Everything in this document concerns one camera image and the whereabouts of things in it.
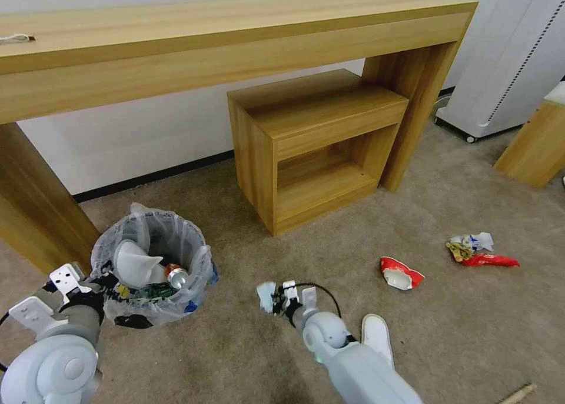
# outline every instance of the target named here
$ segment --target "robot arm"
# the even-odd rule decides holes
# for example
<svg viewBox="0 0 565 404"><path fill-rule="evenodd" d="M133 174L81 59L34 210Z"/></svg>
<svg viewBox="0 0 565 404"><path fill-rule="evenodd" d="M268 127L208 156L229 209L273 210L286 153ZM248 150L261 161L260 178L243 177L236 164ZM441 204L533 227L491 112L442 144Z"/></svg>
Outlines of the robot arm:
<svg viewBox="0 0 565 404"><path fill-rule="evenodd" d="M386 358L368 345L357 342L337 315L315 306L315 288L303 290L298 300L294 281L272 289L272 311L284 314L302 335L306 348L323 364L335 388L348 404L421 404L420 397L390 366ZM269 307L263 291L261 306Z"/></svg>
<svg viewBox="0 0 565 404"><path fill-rule="evenodd" d="M83 282L80 269L71 264L49 277L42 289L9 310L36 333L36 342L4 374L4 404L86 403L101 381L96 351L104 319L100 286ZM55 291L61 292L63 306Z"/></svg>

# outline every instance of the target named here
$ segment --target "wooden side table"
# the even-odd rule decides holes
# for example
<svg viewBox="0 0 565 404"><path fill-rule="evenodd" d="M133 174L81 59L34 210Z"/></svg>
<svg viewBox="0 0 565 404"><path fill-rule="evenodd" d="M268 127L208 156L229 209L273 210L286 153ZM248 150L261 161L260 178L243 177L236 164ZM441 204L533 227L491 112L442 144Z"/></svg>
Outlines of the wooden side table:
<svg viewBox="0 0 565 404"><path fill-rule="evenodd" d="M238 183L276 235L375 190L408 99L342 69L228 103Z"/></svg>
<svg viewBox="0 0 565 404"><path fill-rule="evenodd" d="M540 188L564 167L565 82L561 82L522 126L494 168Z"/></svg>

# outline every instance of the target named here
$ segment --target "white wall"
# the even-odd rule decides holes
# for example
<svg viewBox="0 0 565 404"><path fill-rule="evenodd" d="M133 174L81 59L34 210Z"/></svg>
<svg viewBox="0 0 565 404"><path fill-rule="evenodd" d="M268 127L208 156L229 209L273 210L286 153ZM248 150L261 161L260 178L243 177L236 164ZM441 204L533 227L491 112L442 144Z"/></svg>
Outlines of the white wall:
<svg viewBox="0 0 565 404"><path fill-rule="evenodd" d="M0 0L1 12L32 12L183 0ZM496 0L480 5L444 87L463 71L474 40ZM347 67L362 61L213 86L20 122L20 126L71 193L145 175L232 149L225 92Z"/></svg>

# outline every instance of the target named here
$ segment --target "trash bin liner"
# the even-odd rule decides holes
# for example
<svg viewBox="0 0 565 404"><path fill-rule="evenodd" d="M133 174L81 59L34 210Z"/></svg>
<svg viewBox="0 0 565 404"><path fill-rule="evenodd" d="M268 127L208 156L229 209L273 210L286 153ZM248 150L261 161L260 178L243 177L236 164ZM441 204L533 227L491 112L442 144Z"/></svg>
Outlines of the trash bin liner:
<svg viewBox="0 0 565 404"><path fill-rule="evenodd" d="M147 254L163 256L168 263L185 268L190 280L187 282L188 287L170 296L160 296L158 293L140 296L134 289L124 298L117 291L118 284L105 294L106 317L117 325L148 328L173 322L193 313L204 300L206 285L218 280L210 247L206 245L202 232L194 223L174 212L150 209L139 203L132 203L130 211L129 215L110 227L94 244L90 277L95 279L108 271L112 272L114 251L120 242L130 239Z"/></svg>

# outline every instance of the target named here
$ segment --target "cable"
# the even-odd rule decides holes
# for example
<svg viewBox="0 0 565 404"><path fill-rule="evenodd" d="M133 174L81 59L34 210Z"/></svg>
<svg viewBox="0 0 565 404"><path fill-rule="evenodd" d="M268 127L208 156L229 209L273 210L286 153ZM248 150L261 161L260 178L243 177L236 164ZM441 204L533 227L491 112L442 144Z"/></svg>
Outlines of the cable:
<svg viewBox="0 0 565 404"><path fill-rule="evenodd" d="M341 319L341 310L340 310L340 306L337 303L337 300L335 299L334 295L328 291L326 288L324 288L321 285L318 285L317 283L314 282L303 282L303 283L296 283L294 286L288 286L285 289L289 289L289 288L294 288L294 287L298 287L298 286L315 286L316 288L320 288L322 291L324 291L326 294L328 294L332 300L334 301L335 304L335 308L337 309L337 315L340 317Z"/></svg>
<svg viewBox="0 0 565 404"><path fill-rule="evenodd" d="M8 312L6 312L6 314L4 314L4 316L2 316L2 319L0 319L0 325L4 323L4 320L6 320L9 315L10 314ZM5 372L6 370L8 370L8 368L6 366L4 366L2 363L0 363L0 370Z"/></svg>

